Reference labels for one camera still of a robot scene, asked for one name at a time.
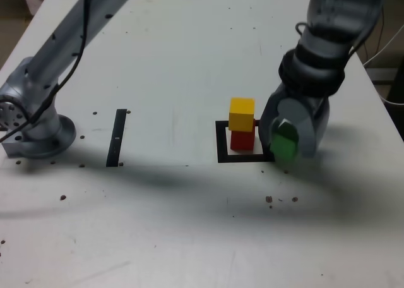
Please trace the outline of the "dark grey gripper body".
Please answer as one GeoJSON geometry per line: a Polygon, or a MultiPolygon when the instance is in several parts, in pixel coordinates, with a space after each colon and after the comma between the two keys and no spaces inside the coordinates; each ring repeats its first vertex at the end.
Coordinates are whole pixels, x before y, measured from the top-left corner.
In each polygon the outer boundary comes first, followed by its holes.
{"type": "Polygon", "coordinates": [[[305,106],[309,107],[313,112],[323,112],[329,108],[329,100],[324,98],[314,98],[302,95],[301,93],[292,90],[285,84],[280,84],[279,87],[272,93],[277,99],[291,98],[298,100],[305,106]]]}

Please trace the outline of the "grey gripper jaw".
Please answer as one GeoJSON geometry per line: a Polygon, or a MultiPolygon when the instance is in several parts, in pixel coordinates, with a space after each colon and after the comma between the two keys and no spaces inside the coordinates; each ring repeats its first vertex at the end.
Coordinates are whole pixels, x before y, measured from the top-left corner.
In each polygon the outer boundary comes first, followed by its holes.
{"type": "Polygon", "coordinates": [[[280,118],[286,119],[297,130],[300,155],[313,158],[327,127],[330,103],[323,112],[313,112],[298,100],[286,98],[280,101],[277,109],[280,118]]]}
{"type": "Polygon", "coordinates": [[[270,151],[271,129],[273,121],[278,117],[277,106],[281,98],[281,92],[274,92],[269,97],[259,120],[259,139],[265,156],[273,156],[270,151]]]}

